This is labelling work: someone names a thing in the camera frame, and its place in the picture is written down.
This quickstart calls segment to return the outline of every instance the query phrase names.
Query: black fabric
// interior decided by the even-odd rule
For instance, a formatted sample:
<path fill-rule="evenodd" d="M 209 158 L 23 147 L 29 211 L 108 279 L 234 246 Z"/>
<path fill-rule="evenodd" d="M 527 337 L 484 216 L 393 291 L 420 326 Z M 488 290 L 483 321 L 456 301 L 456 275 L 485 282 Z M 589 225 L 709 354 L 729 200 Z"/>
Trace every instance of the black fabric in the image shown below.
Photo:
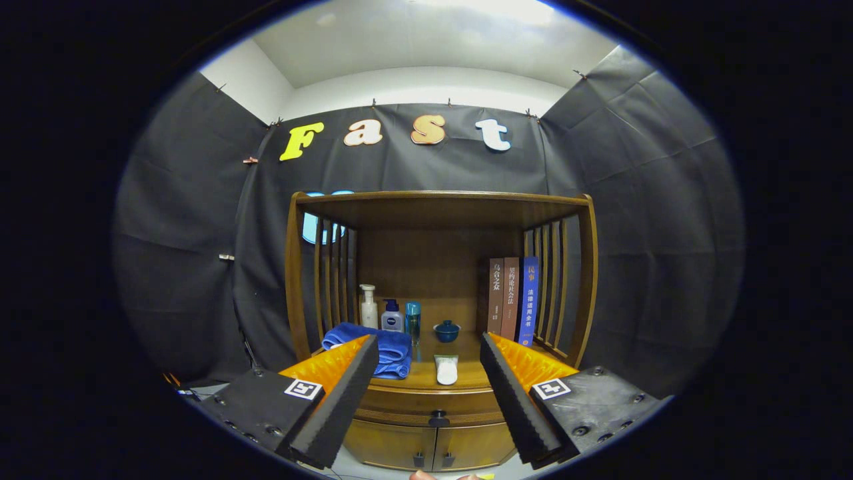
<path fill-rule="evenodd" d="M 231 295 L 235 214 L 266 128 L 200 73 L 139 138 L 116 199 L 113 264 L 128 319 L 179 380 L 249 368 Z"/>
<path fill-rule="evenodd" d="M 581 367 L 674 394 L 713 352 L 740 288 L 737 182 L 713 126 L 654 67 L 620 46 L 587 77 L 542 118 L 550 193 L 595 205 L 598 298 Z M 577 304 L 566 301 L 562 348 Z"/>
<path fill-rule="evenodd" d="M 314 114 L 267 131 L 214 90 L 195 76 L 170 99 L 139 143 L 119 194 L 125 306 L 143 341 L 173 371 L 226 379 L 242 372 L 238 324 L 261 366 L 296 362 L 284 295 L 287 214 L 296 191 L 589 193 L 600 276 L 582 366 L 607 366 L 658 397 L 689 380 L 728 322 L 744 232 L 725 149 L 670 81 L 621 47 L 541 124 L 493 108 L 408 104 Z M 412 123 L 423 114 L 445 118 L 441 143 L 411 141 Z M 511 149 L 486 146 L 474 123 L 489 118 L 508 128 L 502 137 Z M 348 127 L 366 119 L 380 121 L 383 138 L 345 145 Z M 323 130 L 302 155 L 280 161 L 291 129 L 318 122 Z M 242 164 L 249 155 L 259 163 Z M 576 220 L 569 232 L 569 295 L 555 303 L 566 304 L 563 349 L 577 307 Z M 308 278 L 312 248 L 302 245 Z M 219 253 L 233 255 L 233 264 Z M 313 283 L 303 286 L 305 315 L 313 319 Z M 308 334 L 318 348 L 315 329 Z"/>

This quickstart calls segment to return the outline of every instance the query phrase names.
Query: yellow letter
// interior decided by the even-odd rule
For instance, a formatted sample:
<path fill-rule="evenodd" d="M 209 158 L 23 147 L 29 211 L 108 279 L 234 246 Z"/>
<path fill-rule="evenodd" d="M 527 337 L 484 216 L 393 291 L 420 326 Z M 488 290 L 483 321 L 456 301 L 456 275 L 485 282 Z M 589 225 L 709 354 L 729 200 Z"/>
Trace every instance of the yellow letter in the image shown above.
<path fill-rule="evenodd" d="M 344 137 L 344 144 L 354 147 L 356 145 L 373 145 L 382 139 L 379 130 L 382 124 L 378 120 L 361 120 L 350 125 L 350 132 Z"/>
<path fill-rule="evenodd" d="M 290 131 L 290 140 L 287 141 L 287 148 L 281 154 L 279 160 L 292 160 L 302 156 L 302 147 L 311 145 L 311 140 L 314 139 L 314 132 L 322 132 L 322 122 L 312 123 L 306 126 L 297 126 Z"/>
<path fill-rule="evenodd" d="M 444 117 L 441 115 L 421 115 L 415 119 L 412 142 L 438 143 L 444 140 Z"/>

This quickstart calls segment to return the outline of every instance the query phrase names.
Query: white pump bottle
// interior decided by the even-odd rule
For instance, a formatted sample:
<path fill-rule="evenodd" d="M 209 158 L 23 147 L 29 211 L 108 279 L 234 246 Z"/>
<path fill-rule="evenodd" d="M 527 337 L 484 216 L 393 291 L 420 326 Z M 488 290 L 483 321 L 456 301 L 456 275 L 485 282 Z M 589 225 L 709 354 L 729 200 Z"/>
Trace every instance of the white pump bottle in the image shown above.
<path fill-rule="evenodd" d="M 364 290 L 364 301 L 362 302 L 362 326 L 379 328 L 379 314 L 377 314 L 376 302 L 373 300 L 373 292 L 376 287 L 369 284 L 360 284 Z"/>

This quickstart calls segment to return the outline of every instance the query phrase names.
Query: human hand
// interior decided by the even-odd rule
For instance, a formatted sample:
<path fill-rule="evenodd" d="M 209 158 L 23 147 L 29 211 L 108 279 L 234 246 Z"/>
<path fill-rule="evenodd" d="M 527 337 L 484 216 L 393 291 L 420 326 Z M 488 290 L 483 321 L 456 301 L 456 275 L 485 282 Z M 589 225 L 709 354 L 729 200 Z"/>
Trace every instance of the human hand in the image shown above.
<path fill-rule="evenodd" d="M 436 478 L 423 470 L 418 470 L 409 476 L 409 480 L 436 480 Z M 472 473 L 465 477 L 459 477 L 456 480 L 480 480 L 480 477 L 477 477 Z"/>

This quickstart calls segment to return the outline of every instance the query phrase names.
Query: white ceiling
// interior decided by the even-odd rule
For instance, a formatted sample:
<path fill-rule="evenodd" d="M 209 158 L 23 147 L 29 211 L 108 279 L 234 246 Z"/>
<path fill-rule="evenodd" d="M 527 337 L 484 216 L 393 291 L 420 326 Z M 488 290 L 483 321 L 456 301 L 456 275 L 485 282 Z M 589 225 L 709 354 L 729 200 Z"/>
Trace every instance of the white ceiling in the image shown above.
<path fill-rule="evenodd" d="M 254 37 L 294 88 L 395 67 L 470 67 L 571 88 L 616 47 L 535 0 L 332 0 Z"/>

